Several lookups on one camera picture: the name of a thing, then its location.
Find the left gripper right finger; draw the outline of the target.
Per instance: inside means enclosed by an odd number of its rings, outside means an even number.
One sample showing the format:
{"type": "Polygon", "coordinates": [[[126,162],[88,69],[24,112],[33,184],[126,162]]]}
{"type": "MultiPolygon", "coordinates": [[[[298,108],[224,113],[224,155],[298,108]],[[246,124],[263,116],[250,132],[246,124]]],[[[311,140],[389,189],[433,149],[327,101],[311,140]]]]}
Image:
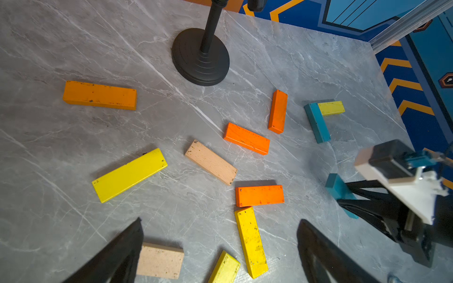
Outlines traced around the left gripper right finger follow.
{"type": "Polygon", "coordinates": [[[298,252],[307,281],[310,283],[376,283],[308,220],[302,219],[297,230],[298,252]]]}

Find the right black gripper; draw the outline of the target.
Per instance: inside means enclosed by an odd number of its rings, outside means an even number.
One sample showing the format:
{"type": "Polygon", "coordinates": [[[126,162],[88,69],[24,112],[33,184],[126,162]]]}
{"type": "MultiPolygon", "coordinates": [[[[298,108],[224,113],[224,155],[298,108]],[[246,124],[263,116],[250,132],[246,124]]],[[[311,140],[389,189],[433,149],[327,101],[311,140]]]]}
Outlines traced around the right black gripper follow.
{"type": "MultiPolygon", "coordinates": [[[[364,198],[392,197],[378,180],[349,182],[346,186],[352,193],[364,198]],[[382,188],[386,193],[367,191],[369,188],[382,188]]],[[[436,198],[431,225],[423,223],[412,211],[396,202],[339,199],[337,203],[399,244],[403,252],[425,267],[432,267],[436,244],[453,246],[452,198],[436,198]]]]}

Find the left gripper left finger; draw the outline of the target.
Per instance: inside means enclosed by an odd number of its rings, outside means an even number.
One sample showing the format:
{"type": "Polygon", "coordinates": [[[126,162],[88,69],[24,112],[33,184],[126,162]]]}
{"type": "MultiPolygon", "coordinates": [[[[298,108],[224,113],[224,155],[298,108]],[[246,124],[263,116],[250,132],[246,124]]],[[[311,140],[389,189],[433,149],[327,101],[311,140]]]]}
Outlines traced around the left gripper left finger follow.
{"type": "Polygon", "coordinates": [[[66,283],[133,283],[144,239],[138,218],[115,237],[66,283]]]}

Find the teal block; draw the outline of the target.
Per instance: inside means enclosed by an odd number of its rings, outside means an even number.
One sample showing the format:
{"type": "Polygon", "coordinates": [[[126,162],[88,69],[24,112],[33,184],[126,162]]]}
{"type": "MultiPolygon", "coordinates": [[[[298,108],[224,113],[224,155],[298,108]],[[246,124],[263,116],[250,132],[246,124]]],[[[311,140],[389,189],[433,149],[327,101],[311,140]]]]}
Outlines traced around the teal block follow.
{"type": "Polygon", "coordinates": [[[325,188],[335,200],[356,200],[355,195],[337,173],[330,173],[325,188]]]}
{"type": "Polygon", "coordinates": [[[326,122],[317,103],[310,103],[304,106],[311,128],[318,144],[331,140],[326,122]]]}

